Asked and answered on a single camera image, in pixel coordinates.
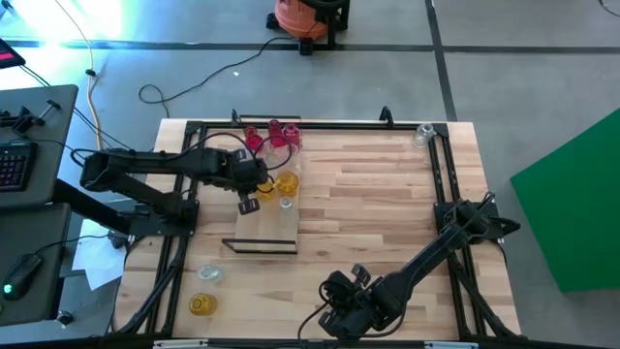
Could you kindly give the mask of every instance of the concrete floor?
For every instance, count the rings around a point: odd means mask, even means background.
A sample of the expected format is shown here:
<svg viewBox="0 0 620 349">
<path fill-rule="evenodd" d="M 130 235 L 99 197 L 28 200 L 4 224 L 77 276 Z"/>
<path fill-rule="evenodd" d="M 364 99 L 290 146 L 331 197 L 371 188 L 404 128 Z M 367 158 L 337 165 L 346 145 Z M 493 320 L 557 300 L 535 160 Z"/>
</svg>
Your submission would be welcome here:
<svg viewBox="0 0 620 349">
<path fill-rule="evenodd" d="M 32 1 L 13 2 L 25 14 L 22 19 L 4 14 L 0 37 L 79 38 L 53 5 L 39 12 L 58 16 L 28 12 L 26 5 Z M 620 10 L 620 1 L 607 2 Z M 250 44 L 274 35 L 264 29 L 264 15 L 272 11 L 272 0 L 186 0 L 182 7 L 146 0 L 74 3 L 85 14 L 78 21 L 93 39 Z M 620 47 L 620 18 L 603 11 L 595 0 L 434 3 L 447 46 Z M 432 45 L 424 0 L 355 0 L 350 30 L 340 35 L 339 42 Z M 77 84 L 77 105 L 89 114 L 83 73 L 86 50 L 47 45 L 18 51 L 31 69 L 52 84 Z M 620 291 L 561 294 L 509 182 L 512 175 L 619 107 L 620 50 L 616 52 L 446 54 L 457 119 L 475 123 L 488 185 L 497 193 L 502 215 L 523 223 L 518 234 L 507 238 L 506 251 L 519 322 L 523 333 L 534 339 L 620 347 Z M 95 65 L 101 77 L 94 100 L 103 128 L 135 148 L 148 149 L 164 111 L 138 100 L 142 85 L 155 83 L 170 96 L 251 54 L 245 50 L 96 49 Z M 235 108 L 241 113 L 376 119 L 381 107 L 388 105 L 398 120 L 446 120 L 439 77 L 431 51 L 321 51 L 311 57 L 294 51 L 266 51 L 170 102 L 170 116 L 228 117 Z M 0 89 L 36 84 L 19 69 L 0 71 Z M 68 144 L 95 145 L 77 118 Z M 77 184 L 78 169 L 67 160 L 60 176 Z M 103 201 L 118 198 L 112 194 L 96 197 Z M 63 306 L 77 316 L 72 326 L 64 331 L 53 323 L 1 328 L 0 342 L 103 333 L 113 287 L 93 295 L 85 280 L 71 282 Z"/>
</svg>

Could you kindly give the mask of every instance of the keyboard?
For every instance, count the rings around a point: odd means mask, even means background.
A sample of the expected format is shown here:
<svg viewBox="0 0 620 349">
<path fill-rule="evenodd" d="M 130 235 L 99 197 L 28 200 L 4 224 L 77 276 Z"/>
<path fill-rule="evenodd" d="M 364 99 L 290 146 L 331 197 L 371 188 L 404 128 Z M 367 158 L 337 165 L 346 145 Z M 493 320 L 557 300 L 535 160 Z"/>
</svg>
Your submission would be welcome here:
<svg viewBox="0 0 620 349">
<path fill-rule="evenodd" d="M 0 143 L 0 192 L 26 189 L 36 154 L 36 143 Z"/>
</svg>

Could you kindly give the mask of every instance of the orange vacuum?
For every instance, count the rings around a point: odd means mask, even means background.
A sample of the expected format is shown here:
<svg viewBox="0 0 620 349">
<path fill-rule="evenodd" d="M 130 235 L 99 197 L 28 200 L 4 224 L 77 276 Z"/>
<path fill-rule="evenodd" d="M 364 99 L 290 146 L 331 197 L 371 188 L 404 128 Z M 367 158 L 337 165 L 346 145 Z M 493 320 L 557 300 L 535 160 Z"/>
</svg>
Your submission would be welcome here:
<svg viewBox="0 0 620 349">
<path fill-rule="evenodd" d="M 336 31 L 347 30 L 351 0 L 276 0 L 267 15 L 268 29 L 282 28 L 299 38 L 299 53 L 312 54 L 314 41 L 327 34 L 327 49 L 336 48 Z"/>
</svg>

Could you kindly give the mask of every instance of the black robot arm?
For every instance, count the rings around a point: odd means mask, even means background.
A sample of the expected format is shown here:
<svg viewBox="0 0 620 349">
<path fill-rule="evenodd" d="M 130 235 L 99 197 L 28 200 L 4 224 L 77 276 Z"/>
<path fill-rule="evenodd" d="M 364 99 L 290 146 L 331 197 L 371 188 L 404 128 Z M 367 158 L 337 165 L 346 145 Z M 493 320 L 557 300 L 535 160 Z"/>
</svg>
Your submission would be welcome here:
<svg viewBox="0 0 620 349">
<path fill-rule="evenodd" d="M 170 220 L 183 219 L 192 203 L 178 193 L 162 193 L 128 174 L 185 175 L 204 185 L 237 192 L 242 214 L 258 210 L 248 195 L 268 181 L 262 159 L 245 159 L 245 151 L 216 148 L 193 149 L 180 154 L 107 149 L 84 161 L 80 185 L 90 191 L 113 191 L 153 208 Z"/>
<path fill-rule="evenodd" d="M 401 270 L 380 276 L 368 287 L 366 285 L 370 281 L 370 274 L 361 265 L 355 265 L 353 268 L 355 281 L 349 280 L 341 271 L 333 272 L 322 284 L 326 296 L 322 295 L 322 298 L 331 306 L 331 310 L 321 316 L 319 325 L 343 343 L 353 343 L 362 337 L 379 337 L 395 332 L 397 327 L 387 333 L 366 334 L 370 329 L 380 332 L 398 318 L 401 318 L 402 322 L 407 301 L 411 298 L 414 287 L 452 252 L 468 243 L 503 238 L 519 228 L 518 223 L 508 219 L 481 214 L 483 207 L 492 198 L 492 194 L 487 195 L 479 206 L 459 200 L 446 214 L 446 225 L 438 237 Z M 474 299 L 483 302 L 481 306 L 486 305 L 485 313 L 488 315 L 486 320 L 497 324 L 499 318 L 492 313 L 483 298 L 480 296 Z M 494 327 L 495 329 L 503 330 L 502 334 L 513 335 L 501 325 L 501 322 Z"/>
</svg>

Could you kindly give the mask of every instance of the wooden table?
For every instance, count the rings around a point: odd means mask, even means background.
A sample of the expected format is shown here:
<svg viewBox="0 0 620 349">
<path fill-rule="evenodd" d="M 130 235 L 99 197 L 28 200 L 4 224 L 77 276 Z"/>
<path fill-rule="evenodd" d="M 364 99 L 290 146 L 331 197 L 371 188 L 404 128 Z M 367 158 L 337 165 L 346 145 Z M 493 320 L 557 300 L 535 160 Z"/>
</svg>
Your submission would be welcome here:
<svg viewBox="0 0 620 349">
<path fill-rule="evenodd" d="M 186 121 L 163 120 L 155 148 L 179 151 Z M 448 125 L 461 195 L 479 201 L 487 187 L 474 125 Z M 332 271 L 350 275 L 355 263 L 364 264 L 373 276 L 400 269 L 437 236 L 429 152 L 413 147 L 412 138 L 411 131 L 304 131 L 297 255 L 232 252 L 221 239 L 233 236 L 238 198 L 221 189 L 200 187 L 201 215 L 190 240 L 173 336 L 295 338 L 301 321 L 322 304 L 319 284 Z M 239 148 L 236 140 L 227 137 L 213 138 L 207 145 Z M 443 178 L 447 178 L 441 143 L 438 147 Z M 173 182 L 170 175 L 150 175 L 147 180 L 162 191 L 171 191 Z M 116 304 L 119 326 L 129 321 L 151 291 L 161 243 L 161 238 L 146 238 L 130 255 Z M 507 327 L 520 333 L 499 248 L 486 242 L 472 246 L 472 251 L 481 293 Z M 224 270 L 219 284 L 197 278 L 197 270 L 206 264 Z M 217 298 L 218 309 L 212 316 L 190 313 L 188 304 L 196 293 Z M 471 304 L 463 294 L 474 331 Z M 168 291 L 158 330 L 167 301 Z M 308 323 L 302 337 L 329 338 L 317 321 Z M 448 268 L 443 263 L 420 282 L 403 326 L 388 339 L 457 339 L 455 324 Z"/>
</svg>

